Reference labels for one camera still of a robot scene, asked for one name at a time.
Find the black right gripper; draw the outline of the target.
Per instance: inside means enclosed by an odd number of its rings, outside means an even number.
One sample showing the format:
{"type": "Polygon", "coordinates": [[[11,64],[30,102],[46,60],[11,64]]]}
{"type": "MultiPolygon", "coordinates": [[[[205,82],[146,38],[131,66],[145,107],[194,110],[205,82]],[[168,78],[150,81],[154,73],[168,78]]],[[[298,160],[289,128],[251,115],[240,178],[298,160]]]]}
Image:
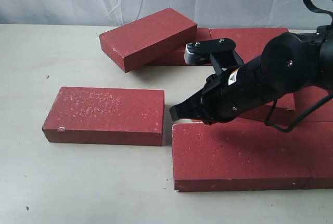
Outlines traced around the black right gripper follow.
{"type": "Polygon", "coordinates": [[[207,82],[202,94],[195,93],[170,107],[169,113],[172,121],[190,119],[193,123],[226,123],[274,100],[276,90],[265,80],[260,64],[248,62],[207,82]]]}

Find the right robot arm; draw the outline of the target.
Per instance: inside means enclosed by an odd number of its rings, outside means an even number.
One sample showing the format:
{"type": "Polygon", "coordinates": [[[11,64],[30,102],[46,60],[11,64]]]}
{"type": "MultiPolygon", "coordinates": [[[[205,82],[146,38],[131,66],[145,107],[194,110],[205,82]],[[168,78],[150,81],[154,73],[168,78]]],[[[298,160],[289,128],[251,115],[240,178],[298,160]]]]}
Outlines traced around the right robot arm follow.
{"type": "Polygon", "coordinates": [[[332,27],[282,33],[249,62],[243,62],[229,38],[189,43],[184,59],[187,64],[211,64],[214,73],[202,89],[170,108],[172,120],[227,123],[304,87],[332,89],[332,27]]]}

